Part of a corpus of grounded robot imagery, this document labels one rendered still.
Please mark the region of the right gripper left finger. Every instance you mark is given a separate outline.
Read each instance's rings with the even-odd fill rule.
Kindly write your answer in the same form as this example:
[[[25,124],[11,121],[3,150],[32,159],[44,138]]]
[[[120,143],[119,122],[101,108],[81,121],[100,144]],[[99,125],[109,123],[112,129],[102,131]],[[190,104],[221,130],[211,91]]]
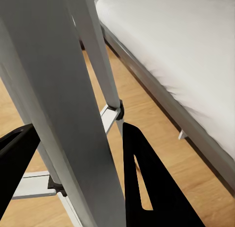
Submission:
[[[40,141],[33,123],[0,138],[0,220]]]

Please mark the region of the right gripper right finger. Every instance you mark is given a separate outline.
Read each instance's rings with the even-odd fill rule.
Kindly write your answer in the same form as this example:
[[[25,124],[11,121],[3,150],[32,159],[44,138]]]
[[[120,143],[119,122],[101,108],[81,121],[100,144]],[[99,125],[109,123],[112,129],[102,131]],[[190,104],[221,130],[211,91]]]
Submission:
[[[126,227],[205,227],[142,131],[123,123]],[[153,210],[141,205],[136,156]]]

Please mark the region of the camera tripod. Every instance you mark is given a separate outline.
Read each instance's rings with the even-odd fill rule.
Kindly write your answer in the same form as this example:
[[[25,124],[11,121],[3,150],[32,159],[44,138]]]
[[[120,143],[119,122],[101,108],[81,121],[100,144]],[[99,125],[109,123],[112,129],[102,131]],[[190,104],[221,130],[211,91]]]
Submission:
[[[79,38],[106,100],[97,105]],[[57,195],[74,227],[126,227],[107,134],[119,99],[94,0],[0,0],[0,78],[47,171],[23,175],[13,197]]]

